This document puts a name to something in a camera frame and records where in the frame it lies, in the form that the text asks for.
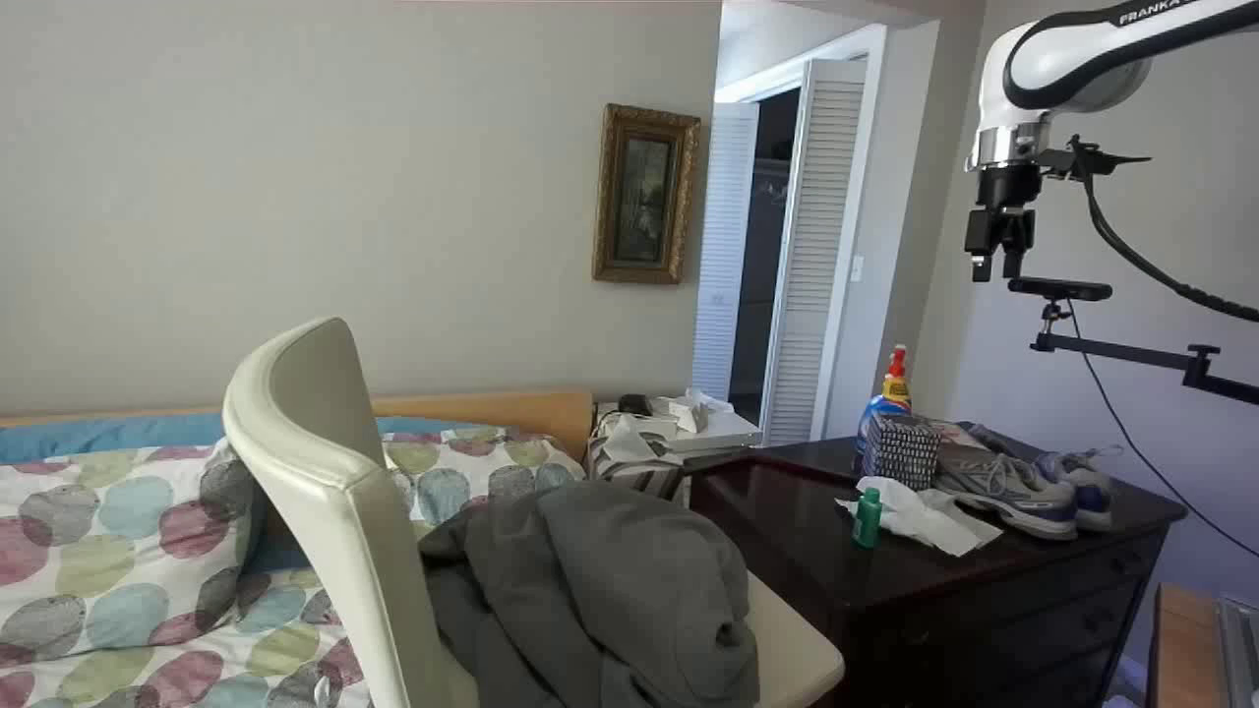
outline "bottle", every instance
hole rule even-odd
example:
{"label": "bottle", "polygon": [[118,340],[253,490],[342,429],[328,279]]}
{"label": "bottle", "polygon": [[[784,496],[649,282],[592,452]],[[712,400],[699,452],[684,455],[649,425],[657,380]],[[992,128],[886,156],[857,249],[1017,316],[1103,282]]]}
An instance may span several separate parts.
{"label": "bottle", "polygon": [[877,393],[860,409],[857,443],[860,443],[860,475],[880,468],[877,442],[886,422],[909,412],[909,345],[892,345],[889,366],[880,372]]}
{"label": "bottle", "polygon": [[877,397],[886,397],[889,405],[898,405],[903,412],[912,409],[909,405],[909,345],[901,345],[901,343],[892,345]]}
{"label": "bottle", "polygon": [[928,486],[937,472],[931,434],[912,418],[909,345],[892,345],[877,397],[868,397],[860,425],[860,475],[898,475],[909,486]]}
{"label": "bottle", "polygon": [[874,545],[880,523],[880,498],[877,486],[860,486],[857,517],[853,517],[853,544]]}

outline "wall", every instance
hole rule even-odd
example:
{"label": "wall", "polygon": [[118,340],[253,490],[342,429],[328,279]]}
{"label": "wall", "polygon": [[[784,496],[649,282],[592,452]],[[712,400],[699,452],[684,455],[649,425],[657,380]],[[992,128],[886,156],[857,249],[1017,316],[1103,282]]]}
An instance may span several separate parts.
{"label": "wall", "polygon": [[717,0],[0,0],[0,409],[215,400],[345,316],[368,385],[684,380],[591,279],[603,105],[709,113]]}
{"label": "wall", "polygon": [[867,18],[853,18],[853,14],[836,14],[827,8],[794,8],[775,0],[762,0],[762,3],[743,0],[738,10],[754,10],[754,18],[743,18],[735,30],[722,30],[717,87],[771,71],[794,56],[808,56],[823,45],[835,45],[867,29]]}
{"label": "wall", "polygon": [[[1054,8],[1091,3],[992,3],[983,46],[996,30]],[[1259,143],[1259,35],[1238,30],[1158,59],[1149,83],[1117,109],[1059,119],[1054,143],[1083,135],[1109,152],[1149,152],[1096,185],[1112,228],[1149,258],[1187,282],[1259,308],[1253,252],[1253,182]],[[1048,447],[1104,447],[1112,472],[1139,486],[1159,486],[1096,400],[1078,355],[1032,355],[1037,300],[1013,300],[1000,282],[972,288],[964,258],[964,216],[974,201],[972,176],[951,168],[947,211],[926,325],[916,340],[912,385],[926,412],[981,418]],[[1187,343],[1222,345],[1218,372],[1259,380],[1259,332],[1209,316],[1122,262],[1091,228],[1078,185],[1050,185],[1037,208],[1037,237],[1028,270],[1066,279],[1104,279],[1109,304],[1083,304],[1083,332],[1093,340],[1183,349]],[[1259,409],[1213,393],[1192,393],[1170,371],[1096,363],[1104,391],[1128,422],[1135,443],[1222,528],[1259,545]],[[1200,519],[1183,519],[1166,553],[1158,583],[1205,593],[1259,597],[1253,557],[1218,544]],[[1149,606],[1128,640],[1143,662]]]}

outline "wooden headboard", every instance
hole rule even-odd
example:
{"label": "wooden headboard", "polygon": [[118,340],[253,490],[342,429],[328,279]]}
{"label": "wooden headboard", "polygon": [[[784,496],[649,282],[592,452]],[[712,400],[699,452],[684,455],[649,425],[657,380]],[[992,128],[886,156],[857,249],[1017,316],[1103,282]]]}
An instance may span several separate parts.
{"label": "wooden headboard", "polygon": [[[587,459],[592,393],[581,385],[418,393],[418,397],[379,397],[372,409],[379,418],[443,418],[443,422],[506,425],[506,429],[549,438],[564,452],[570,452],[573,459]],[[0,418],[0,425],[67,422],[67,418],[154,418],[154,412],[206,412],[206,409],[39,412],[39,418]]]}

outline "framed picture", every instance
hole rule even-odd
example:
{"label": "framed picture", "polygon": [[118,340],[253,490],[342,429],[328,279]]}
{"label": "framed picture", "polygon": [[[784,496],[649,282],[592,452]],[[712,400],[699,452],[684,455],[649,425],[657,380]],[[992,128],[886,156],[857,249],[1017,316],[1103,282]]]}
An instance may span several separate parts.
{"label": "framed picture", "polygon": [[697,191],[691,113],[606,105],[592,279],[678,282]]}

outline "gray clothing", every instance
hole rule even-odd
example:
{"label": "gray clothing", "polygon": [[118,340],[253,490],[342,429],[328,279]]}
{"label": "gray clothing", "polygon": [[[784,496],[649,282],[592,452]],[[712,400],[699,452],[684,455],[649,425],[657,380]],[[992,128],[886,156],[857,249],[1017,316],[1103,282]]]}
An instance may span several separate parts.
{"label": "gray clothing", "polygon": [[421,557],[485,708],[754,705],[746,566],[678,503],[598,480],[471,503]]}

